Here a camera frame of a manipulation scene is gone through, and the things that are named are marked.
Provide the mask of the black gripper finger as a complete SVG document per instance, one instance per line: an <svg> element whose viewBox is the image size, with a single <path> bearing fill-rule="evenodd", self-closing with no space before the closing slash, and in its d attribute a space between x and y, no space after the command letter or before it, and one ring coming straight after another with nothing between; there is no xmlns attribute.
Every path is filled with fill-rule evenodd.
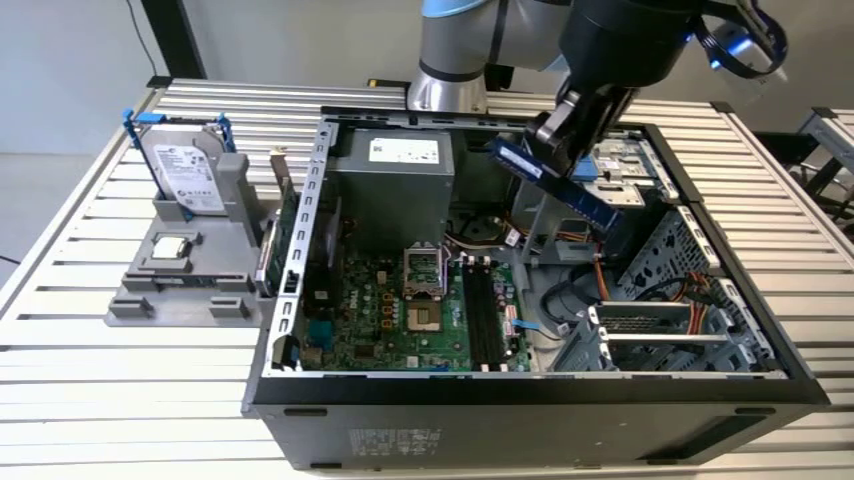
<svg viewBox="0 0 854 480"><path fill-rule="evenodd" d="M600 94L594 113L594 128L588 142L588 149L592 149L612 125L619 121L628 105L633 99L633 89L619 86L609 86Z"/></svg>
<svg viewBox="0 0 854 480"><path fill-rule="evenodd" d="M561 124L561 175L568 176L574 168L578 158L589 150L597 125L596 115L598 97L594 93L578 93L570 87L566 87L561 105L566 110Z"/></svg>

